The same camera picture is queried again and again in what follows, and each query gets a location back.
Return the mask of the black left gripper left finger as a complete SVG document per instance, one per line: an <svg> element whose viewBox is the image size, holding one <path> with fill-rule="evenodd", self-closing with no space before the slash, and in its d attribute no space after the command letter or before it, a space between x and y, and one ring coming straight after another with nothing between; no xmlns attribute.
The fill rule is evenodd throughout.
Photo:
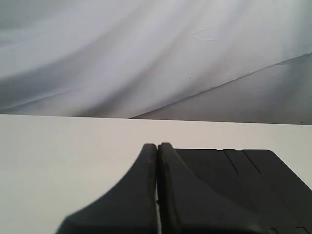
<svg viewBox="0 0 312 234"><path fill-rule="evenodd" d="M102 197L67 216L58 234L156 234L156 156L143 145L123 178Z"/></svg>

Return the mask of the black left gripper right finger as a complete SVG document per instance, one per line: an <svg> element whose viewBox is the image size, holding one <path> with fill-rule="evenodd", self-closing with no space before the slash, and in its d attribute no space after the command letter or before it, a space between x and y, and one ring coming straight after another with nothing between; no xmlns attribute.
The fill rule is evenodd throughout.
<svg viewBox="0 0 312 234"><path fill-rule="evenodd" d="M158 198L164 233L266 234L256 213L199 179L170 143L158 147Z"/></svg>

